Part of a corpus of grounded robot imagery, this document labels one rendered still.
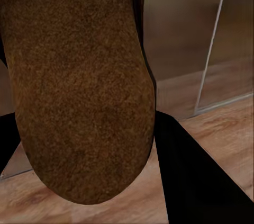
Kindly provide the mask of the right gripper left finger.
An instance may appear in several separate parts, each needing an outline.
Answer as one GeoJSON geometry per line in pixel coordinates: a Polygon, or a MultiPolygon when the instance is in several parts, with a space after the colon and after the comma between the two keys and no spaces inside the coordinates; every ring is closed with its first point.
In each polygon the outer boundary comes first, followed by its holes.
{"type": "Polygon", "coordinates": [[[15,113],[0,117],[0,174],[11,159],[20,141],[15,113]]]}

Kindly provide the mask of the sandal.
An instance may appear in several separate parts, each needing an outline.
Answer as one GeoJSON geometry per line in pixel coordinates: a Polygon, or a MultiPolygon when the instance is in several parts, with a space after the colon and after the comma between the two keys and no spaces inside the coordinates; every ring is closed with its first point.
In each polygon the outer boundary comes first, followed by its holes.
{"type": "Polygon", "coordinates": [[[60,197],[100,204],[144,169],[157,84],[143,46],[144,0],[0,0],[24,151],[60,197]]]}

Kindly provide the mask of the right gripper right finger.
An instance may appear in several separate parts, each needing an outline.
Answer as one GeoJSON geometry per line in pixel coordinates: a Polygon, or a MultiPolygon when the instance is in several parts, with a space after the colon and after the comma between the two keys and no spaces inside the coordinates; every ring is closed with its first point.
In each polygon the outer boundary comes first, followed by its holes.
{"type": "Polygon", "coordinates": [[[174,119],[156,111],[169,224],[254,224],[254,202],[174,119]]]}

